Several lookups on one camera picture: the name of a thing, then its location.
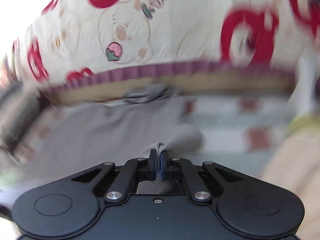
purple trim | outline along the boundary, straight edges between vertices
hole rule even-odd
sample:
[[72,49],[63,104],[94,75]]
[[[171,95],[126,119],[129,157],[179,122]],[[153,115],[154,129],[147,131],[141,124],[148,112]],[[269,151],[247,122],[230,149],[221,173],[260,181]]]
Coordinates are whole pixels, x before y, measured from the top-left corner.
[[47,93],[57,93],[63,90],[81,88],[101,83],[113,83],[125,81],[128,79],[139,79],[143,77],[162,77],[175,75],[192,75],[195,73],[214,73],[215,71],[239,71],[253,76],[270,75],[270,76],[285,76],[292,79],[294,83],[294,72],[286,71],[277,67],[272,67],[268,64],[255,64],[246,67],[234,67],[228,62],[179,62],[156,65],[143,65],[118,68],[108,70],[99,74],[90,75],[65,85],[50,88]]

screw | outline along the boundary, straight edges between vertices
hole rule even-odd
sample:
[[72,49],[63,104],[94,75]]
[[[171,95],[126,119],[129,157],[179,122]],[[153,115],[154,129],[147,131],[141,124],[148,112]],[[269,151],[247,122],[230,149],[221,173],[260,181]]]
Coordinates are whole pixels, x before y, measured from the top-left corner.
[[195,193],[195,198],[200,199],[200,200],[205,200],[210,197],[210,193],[205,192],[205,191],[198,191]]
[[106,194],[106,197],[111,200],[117,200],[122,197],[122,194],[118,191],[111,191]]
[[162,199],[157,198],[153,202],[156,203],[156,204],[161,204],[162,203]]

triangular cutout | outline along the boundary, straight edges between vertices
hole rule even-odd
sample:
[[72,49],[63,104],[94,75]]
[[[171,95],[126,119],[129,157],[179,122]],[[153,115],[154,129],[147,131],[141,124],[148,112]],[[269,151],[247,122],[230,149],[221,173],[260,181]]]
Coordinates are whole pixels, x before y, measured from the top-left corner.
[[94,179],[95,176],[99,174],[99,172],[102,171],[102,169],[95,169],[93,171],[89,171],[85,174],[82,174],[74,179],[73,181],[83,182],[83,183],[89,183],[91,180]]
[[223,169],[220,168],[216,168],[216,171],[219,172],[219,174],[227,181],[227,182],[237,182],[237,181],[241,181],[244,180],[243,178],[241,178],[240,176],[237,176],[233,173],[227,172]]

gray fabric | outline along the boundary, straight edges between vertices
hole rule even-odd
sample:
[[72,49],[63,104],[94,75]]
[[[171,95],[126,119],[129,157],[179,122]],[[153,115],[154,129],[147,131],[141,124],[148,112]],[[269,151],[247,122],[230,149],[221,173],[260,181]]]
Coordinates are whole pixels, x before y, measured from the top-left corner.
[[114,107],[88,104],[51,132],[40,156],[23,167],[24,179],[54,181],[107,161],[124,165],[148,158],[152,148],[170,156],[193,152],[202,136],[180,121],[184,106],[180,97]]
[[133,89],[124,95],[123,100],[131,104],[139,104],[169,98],[178,93],[175,87],[167,86],[164,83],[152,83],[141,89]]

beige fabric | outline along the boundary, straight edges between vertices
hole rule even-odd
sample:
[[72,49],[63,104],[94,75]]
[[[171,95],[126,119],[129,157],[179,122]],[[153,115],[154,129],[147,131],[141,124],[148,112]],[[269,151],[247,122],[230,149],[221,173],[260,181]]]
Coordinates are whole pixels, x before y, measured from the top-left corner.
[[165,76],[161,78],[130,79],[122,82],[103,83],[80,89],[64,90],[49,96],[54,104],[72,104],[81,101],[106,101],[120,98],[133,88],[143,87],[151,82],[174,85],[184,92],[200,91],[242,91],[242,90],[292,90],[294,83],[283,76],[252,76],[239,72],[216,72],[212,74]]
[[302,130],[287,138],[261,179],[300,197],[306,214],[297,236],[320,239],[320,131]]

